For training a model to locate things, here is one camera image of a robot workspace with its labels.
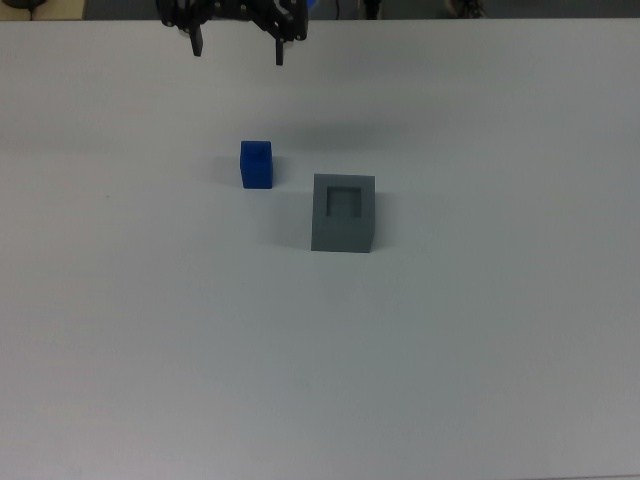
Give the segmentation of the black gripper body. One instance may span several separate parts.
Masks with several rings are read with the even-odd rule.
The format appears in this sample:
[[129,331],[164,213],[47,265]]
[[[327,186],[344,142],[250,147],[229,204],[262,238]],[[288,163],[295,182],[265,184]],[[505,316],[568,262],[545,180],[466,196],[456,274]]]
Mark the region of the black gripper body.
[[213,19],[260,22],[260,15],[255,8],[254,1],[204,1],[202,6],[202,20],[206,22]]

